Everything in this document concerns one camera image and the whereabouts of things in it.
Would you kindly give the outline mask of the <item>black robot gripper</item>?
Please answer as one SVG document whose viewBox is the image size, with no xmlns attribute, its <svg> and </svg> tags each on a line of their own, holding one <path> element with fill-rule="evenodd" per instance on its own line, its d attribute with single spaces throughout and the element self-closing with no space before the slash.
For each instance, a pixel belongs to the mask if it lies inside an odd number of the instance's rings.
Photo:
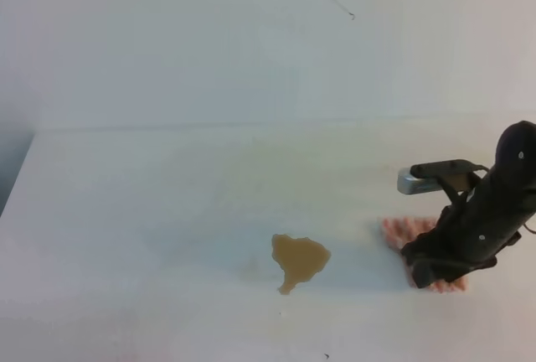
<svg viewBox="0 0 536 362">
<path fill-rule="evenodd" d="M 535 125 L 520 121 L 500 136 L 495 163 L 468 191 L 451 201 L 434 228 L 401 251 L 418 288 L 453 283 L 496 265 L 496 255 L 515 244 L 535 214 Z"/>
</svg>

